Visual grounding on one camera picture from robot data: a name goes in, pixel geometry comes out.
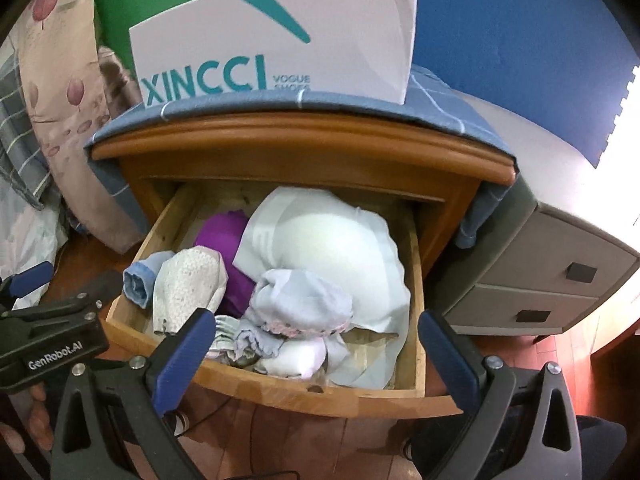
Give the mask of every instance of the drawer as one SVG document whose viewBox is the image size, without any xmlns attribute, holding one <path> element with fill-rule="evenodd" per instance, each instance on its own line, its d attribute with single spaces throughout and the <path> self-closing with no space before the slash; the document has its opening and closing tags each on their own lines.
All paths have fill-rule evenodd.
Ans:
<svg viewBox="0 0 640 480">
<path fill-rule="evenodd" d="M 476 285 L 446 319 L 461 334 L 558 334 L 595 302 L 595 298 Z M 533 317 L 540 321 L 530 322 Z"/>
<path fill-rule="evenodd" d="M 251 214 L 275 187 L 256 182 L 185 184 L 164 209 L 135 259 L 144 259 L 156 251 L 190 246 L 199 226 L 210 215 L 239 208 Z M 424 396 L 426 356 L 417 339 L 417 321 L 424 309 L 424 297 L 418 240 L 410 208 L 401 200 L 384 194 L 356 190 L 342 190 L 336 194 L 346 202 L 374 210 L 385 217 L 398 244 L 405 282 L 411 291 L 411 315 L 408 338 L 398 357 L 392 385 L 384 390 L 320 387 L 303 381 L 263 376 L 210 360 L 201 364 L 194 381 L 238 399 L 315 415 L 421 418 L 459 413 L 448 396 Z M 150 312 L 120 296 L 111 305 L 105 330 L 110 341 L 135 354 L 148 356 L 161 340 L 152 333 L 151 324 Z M 368 334 L 351 331 L 344 335 L 344 339 L 348 344 L 360 343 L 356 358 L 361 355 L 371 359 L 373 354 L 367 353 L 377 351 L 377 338 L 370 339 L 370 346 L 363 346 L 364 333 Z"/>
<path fill-rule="evenodd" d="M 599 236 L 535 212 L 479 282 L 599 298 L 635 262 L 635 256 Z M 567 277 L 573 263 L 596 269 L 591 283 Z"/>
</svg>

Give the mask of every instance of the human hand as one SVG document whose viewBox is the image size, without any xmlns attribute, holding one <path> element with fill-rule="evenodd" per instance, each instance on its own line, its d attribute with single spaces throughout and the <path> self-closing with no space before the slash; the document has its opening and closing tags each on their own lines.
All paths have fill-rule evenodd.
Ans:
<svg viewBox="0 0 640 480">
<path fill-rule="evenodd" d="M 49 451 L 53 446 L 53 431 L 51 430 L 49 413 L 47 413 L 47 409 L 44 407 L 47 394 L 42 384 L 36 384 L 29 388 L 29 393 L 31 397 L 33 397 L 33 405 L 31 407 L 27 429 L 38 446 Z M 24 440 L 14 428 L 0 423 L 0 436 L 4 438 L 4 441 L 11 451 L 14 453 L 24 453 Z"/>
</svg>

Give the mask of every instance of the plaid fabric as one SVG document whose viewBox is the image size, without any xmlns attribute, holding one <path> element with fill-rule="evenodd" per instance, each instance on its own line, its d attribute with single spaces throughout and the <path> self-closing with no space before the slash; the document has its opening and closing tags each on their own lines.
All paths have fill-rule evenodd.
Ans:
<svg viewBox="0 0 640 480">
<path fill-rule="evenodd" d="M 43 209 L 40 197 L 51 174 L 31 127 L 16 53 L 0 67 L 0 177 L 30 205 Z"/>
</svg>

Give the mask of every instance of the drawer handle hole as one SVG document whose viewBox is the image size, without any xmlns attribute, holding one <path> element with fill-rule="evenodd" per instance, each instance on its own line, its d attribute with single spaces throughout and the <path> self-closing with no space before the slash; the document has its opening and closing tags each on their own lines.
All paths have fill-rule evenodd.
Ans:
<svg viewBox="0 0 640 480">
<path fill-rule="evenodd" d="M 516 314 L 516 323 L 544 323 L 550 310 L 521 310 Z"/>
<path fill-rule="evenodd" d="M 573 262 L 566 269 L 566 278 L 572 282 L 591 283 L 598 269 Z"/>
</svg>

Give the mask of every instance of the blue wall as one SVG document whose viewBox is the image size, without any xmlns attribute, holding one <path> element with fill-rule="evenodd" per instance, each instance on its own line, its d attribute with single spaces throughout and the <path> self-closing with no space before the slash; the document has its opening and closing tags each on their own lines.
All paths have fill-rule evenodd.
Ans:
<svg viewBox="0 0 640 480">
<path fill-rule="evenodd" d="M 601 0 L 418 0 L 414 62 L 594 165 L 640 64 Z"/>
</svg>

